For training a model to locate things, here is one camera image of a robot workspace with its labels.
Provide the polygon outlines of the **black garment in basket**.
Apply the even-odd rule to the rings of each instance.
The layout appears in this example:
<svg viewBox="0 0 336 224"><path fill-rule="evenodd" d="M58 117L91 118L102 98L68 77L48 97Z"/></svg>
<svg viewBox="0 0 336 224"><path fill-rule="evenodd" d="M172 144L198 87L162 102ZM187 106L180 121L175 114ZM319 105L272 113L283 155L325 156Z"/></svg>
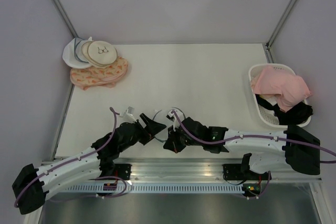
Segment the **black garment in basket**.
<svg viewBox="0 0 336 224"><path fill-rule="evenodd" d="M280 109L278 104L272 105L270 102L256 94L257 103L264 109L271 111L278 119L280 125L299 125L304 123L313 115L313 108L310 105L300 102L287 112Z"/></svg>

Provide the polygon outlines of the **white mesh laundry bag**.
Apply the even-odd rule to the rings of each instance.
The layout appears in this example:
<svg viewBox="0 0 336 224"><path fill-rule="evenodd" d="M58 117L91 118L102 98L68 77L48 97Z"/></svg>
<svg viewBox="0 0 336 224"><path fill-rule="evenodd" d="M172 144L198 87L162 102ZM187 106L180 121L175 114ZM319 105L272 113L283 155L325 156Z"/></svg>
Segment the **white mesh laundry bag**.
<svg viewBox="0 0 336 224"><path fill-rule="evenodd" d="M154 137L160 143L164 143L167 140L167 138L168 138L168 128L170 126L179 126L179 124L173 124L173 122L170 121L166 117L168 111L170 111L172 109L174 109L174 110L177 111L178 116L179 116L179 118L180 118L181 121L184 120L184 119L186 119L185 113L181 109L179 109L177 107L169 107L167 109L162 109L162 110L156 111L155 114L154 114L154 116L153 116L153 118L152 118L152 120L166 125L166 129L164 129L162 132L158 133Z"/></svg>

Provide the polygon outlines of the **pink patterned laundry bag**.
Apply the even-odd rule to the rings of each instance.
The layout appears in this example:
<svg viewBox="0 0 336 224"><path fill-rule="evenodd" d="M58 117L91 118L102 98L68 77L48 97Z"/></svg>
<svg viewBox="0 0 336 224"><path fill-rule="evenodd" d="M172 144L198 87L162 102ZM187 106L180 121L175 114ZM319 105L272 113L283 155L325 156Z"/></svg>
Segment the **pink patterned laundry bag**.
<svg viewBox="0 0 336 224"><path fill-rule="evenodd" d="M113 88L128 72L129 62L118 57L117 60L106 68L89 67L70 71L70 81L82 90L102 86Z"/></svg>

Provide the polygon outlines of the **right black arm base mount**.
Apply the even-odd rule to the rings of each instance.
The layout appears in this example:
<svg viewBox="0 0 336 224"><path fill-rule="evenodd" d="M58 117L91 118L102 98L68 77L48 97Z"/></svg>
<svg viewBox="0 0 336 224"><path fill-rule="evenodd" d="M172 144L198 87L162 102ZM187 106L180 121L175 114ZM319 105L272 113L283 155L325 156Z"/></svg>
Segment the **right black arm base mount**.
<svg viewBox="0 0 336 224"><path fill-rule="evenodd" d="M241 185L247 181L268 180L268 173L257 174L249 170L241 171L241 164L223 164L223 180L232 185Z"/></svg>

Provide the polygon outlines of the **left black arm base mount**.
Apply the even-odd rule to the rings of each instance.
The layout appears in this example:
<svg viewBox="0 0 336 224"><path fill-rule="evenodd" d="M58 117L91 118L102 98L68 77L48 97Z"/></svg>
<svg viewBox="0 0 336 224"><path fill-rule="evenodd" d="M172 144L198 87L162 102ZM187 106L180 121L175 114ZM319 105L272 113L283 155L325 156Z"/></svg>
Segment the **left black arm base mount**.
<svg viewBox="0 0 336 224"><path fill-rule="evenodd" d="M110 177L115 176L123 180L129 180L131 176L131 164L112 164L111 166L106 166L101 169L101 174L99 177Z"/></svg>

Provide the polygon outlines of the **white plastic laundry basket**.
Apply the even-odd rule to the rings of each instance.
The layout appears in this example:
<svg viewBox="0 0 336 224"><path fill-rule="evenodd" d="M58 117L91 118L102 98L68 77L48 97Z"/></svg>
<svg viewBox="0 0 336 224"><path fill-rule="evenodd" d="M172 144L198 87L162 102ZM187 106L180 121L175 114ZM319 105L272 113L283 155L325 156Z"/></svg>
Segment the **white plastic laundry basket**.
<svg viewBox="0 0 336 224"><path fill-rule="evenodd" d="M262 69L265 66L272 66L275 69L283 69L283 70L286 70L286 71L288 71L290 73L295 74L295 72L291 68L289 68L289 67L287 67L285 65L275 64L275 63L259 64L259 65L254 65L254 66L252 66L249 69L249 72L248 72L249 82L251 82L252 78L254 78L255 76L257 76L262 71ZM287 127L287 125L280 125L278 119L273 115L273 113L271 111L268 111L268 110L264 109L263 107L261 107L257 103L256 96L253 93L252 88L251 88L251 92L252 92L252 95L253 95L253 99L254 99L254 102L255 102L258 114L259 114L261 120L264 123L266 123L267 125L269 125L271 127L276 127L276 128L285 128L285 127ZM265 100L267 100L268 102L270 102L272 105L277 104L277 102L275 101L274 98L269 98L269 99L265 99ZM308 105L307 99L303 100L303 102ZM300 126L300 127L307 126L309 124L310 120L311 120L311 117L312 116L310 116L304 123L299 124L298 126Z"/></svg>

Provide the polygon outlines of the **white blue-trimmed mesh bag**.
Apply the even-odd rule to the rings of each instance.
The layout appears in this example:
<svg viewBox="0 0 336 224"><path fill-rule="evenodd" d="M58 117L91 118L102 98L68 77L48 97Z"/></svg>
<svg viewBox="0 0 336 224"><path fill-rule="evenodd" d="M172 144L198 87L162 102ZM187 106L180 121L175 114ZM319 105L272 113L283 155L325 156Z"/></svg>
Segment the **white blue-trimmed mesh bag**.
<svg viewBox="0 0 336 224"><path fill-rule="evenodd" d="M91 66L81 52L81 47L87 42L92 42L92 37L89 37L88 39L75 37L65 46L62 59L66 65L75 69L86 69Z"/></svg>

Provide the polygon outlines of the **aluminium mounting rail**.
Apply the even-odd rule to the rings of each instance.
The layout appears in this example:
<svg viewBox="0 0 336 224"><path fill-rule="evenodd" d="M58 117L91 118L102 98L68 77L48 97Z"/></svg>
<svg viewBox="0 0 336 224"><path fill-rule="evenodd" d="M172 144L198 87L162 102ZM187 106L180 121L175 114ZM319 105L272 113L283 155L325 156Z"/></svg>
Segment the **aluminium mounting rail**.
<svg viewBox="0 0 336 224"><path fill-rule="evenodd" d="M240 164L239 158L118 158L130 164L130 179L140 183L220 183L223 165ZM289 168L271 171L272 183L320 183L321 175L304 175Z"/></svg>

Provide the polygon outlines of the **beige bag with bra drawing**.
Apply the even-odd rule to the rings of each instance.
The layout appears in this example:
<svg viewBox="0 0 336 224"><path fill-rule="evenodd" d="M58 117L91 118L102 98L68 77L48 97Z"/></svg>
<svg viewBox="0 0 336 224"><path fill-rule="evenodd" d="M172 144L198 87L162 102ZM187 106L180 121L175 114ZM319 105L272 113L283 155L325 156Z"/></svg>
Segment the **beige bag with bra drawing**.
<svg viewBox="0 0 336 224"><path fill-rule="evenodd" d="M87 41L80 49L88 63L96 68L106 68L118 58L115 47L105 41Z"/></svg>

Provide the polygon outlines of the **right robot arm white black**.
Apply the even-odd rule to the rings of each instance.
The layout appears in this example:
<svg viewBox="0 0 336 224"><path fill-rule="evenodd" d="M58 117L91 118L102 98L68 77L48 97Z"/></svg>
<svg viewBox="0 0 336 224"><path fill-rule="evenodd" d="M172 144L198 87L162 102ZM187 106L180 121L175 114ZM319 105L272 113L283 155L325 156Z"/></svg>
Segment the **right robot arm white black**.
<svg viewBox="0 0 336 224"><path fill-rule="evenodd" d="M213 154L241 153L239 172L245 179L289 168L305 175L320 174L320 140L296 125L258 135L226 127L206 127L187 118L178 127L169 127L163 147L179 153L187 146L201 146Z"/></svg>

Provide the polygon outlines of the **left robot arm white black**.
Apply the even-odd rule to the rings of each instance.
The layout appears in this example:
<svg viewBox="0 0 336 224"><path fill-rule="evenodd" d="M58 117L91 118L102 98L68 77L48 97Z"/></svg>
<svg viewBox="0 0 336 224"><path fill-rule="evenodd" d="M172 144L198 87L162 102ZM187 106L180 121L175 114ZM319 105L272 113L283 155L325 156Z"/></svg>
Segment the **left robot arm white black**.
<svg viewBox="0 0 336 224"><path fill-rule="evenodd" d="M75 156L40 167L24 166L12 184L15 208L26 215L68 187L91 179L112 178L114 160L123 151L136 143L146 145L164 129L166 125L142 113L138 120L115 124L112 132Z"/></svg>

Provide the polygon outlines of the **pink bra in basket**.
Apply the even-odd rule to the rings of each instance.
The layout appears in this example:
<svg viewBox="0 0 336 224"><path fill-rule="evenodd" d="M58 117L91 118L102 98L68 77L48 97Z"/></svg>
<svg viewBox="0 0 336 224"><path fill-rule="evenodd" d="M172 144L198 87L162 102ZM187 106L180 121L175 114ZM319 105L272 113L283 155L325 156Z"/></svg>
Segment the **pink bra in basket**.
<svg viewBox="0 0 336 224"><path fill-rule="evenodd" d="M265 99L274 98L284 112L312 95L302 77L272 66L265 66L252 78L250 86L254 94Z"/></svg>

